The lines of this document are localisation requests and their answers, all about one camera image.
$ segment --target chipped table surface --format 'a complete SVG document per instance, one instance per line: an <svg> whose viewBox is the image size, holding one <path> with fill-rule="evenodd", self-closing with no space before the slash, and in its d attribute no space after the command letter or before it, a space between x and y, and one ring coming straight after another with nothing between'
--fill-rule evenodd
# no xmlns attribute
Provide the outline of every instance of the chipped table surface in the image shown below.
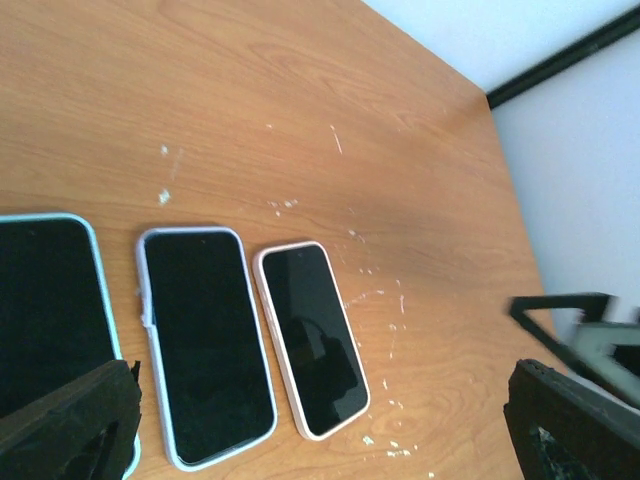
<svg viewBox="0 0 640 480"><path fill-rule="evenodd" d="M357 0L5 0L0 16L0 206L97 232L123 354L142 360L134 479L521 478L507 380L548 356L502 313L540 285L478 88ZM169 465L134 242L200 224L249 257L328 249L366 414L304 440L267 340L273 436L196 474Z"/></svg>

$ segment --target white phone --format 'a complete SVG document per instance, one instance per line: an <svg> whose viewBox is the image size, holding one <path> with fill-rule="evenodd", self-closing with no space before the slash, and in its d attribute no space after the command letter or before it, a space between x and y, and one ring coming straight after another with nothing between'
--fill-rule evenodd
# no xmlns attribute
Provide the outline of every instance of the white phone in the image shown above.
<svg viewBox="0 0 640 480"><path fill-rule="evenodd" d="M268 248L253 270L296 427L324 440L370 403L327 251L318 242Z"/></svg>
<svg viewBox="0 0 640 480"><path fill-rule="evenodd" d="M200 470L268 438L278 415L238 235L154 228L136 259L171 463Z"/></svg>
<svg viewBox="0 0 640 480"><path fill-rule="evenodd" d="M0 216L0 418L121 359L91 225L66 212ZM135 437L124 477L140 460Z"/></svg>

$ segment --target phone screen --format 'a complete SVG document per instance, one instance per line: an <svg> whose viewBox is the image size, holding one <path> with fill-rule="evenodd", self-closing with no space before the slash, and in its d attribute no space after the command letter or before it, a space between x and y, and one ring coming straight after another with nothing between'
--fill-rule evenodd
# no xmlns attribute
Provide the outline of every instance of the phone screen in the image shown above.
<svg viewBox="0 0 640 480"><path fill-rule="evenodd" d="M0 418L115 358L92 248L73 217L0 219Z"/></svg>
<svg viewBox="0 0 640 480"><path fill-rule="evenodd" d="M276 417L239 240L176 230L144 248L175 446L198 464L266 436Z"/></svg>
<svg viewBox="0 0 640 480"><path fill-rule="evenodd" d="M324 250L268 253L263 270L311 433L362 411L369 394Z"/></svg>

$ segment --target wood grain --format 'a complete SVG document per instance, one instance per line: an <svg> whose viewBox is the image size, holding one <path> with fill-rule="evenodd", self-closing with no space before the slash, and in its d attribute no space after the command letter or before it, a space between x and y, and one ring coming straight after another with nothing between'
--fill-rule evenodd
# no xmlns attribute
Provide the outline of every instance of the wood grain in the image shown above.
<svg viewBox="0 0 640 480"><path fill-rule="evenodd" d="M96 229L143 362L134 479L187 476L164 456L133 256L176 224L228 225L248 256L322 242L372 391L369 415L305 441L267 341L274 435L190 478L521 478L507 380L548 356L502 313L540 287L478 88L356 0L3 0L0 24L0 209Z"/></svg>

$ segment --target smartphone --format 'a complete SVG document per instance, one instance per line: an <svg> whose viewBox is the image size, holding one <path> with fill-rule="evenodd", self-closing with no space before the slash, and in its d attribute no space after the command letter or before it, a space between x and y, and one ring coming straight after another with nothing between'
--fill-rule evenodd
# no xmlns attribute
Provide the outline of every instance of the smartphone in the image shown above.
<svg viewBox="0 0 640 480"><path fill-rule="evenodd" d="M70 213L0 216L0 418L121 359L96 235ZM140 459L136 436L124 478Z"/></svg>
<svg viewBox="0 0 640 480"><path fill-rule="evenodd" d="M277 413L238 235L154 228L136 258L169 460L200 470L268 438Z"/></svg>
<svg viewBox="0 0 640 480"><path fill-rule="evenodd" d="M269 248L254 274L296 427L323 440L370 402L329 256L317 242Z"/></svg>

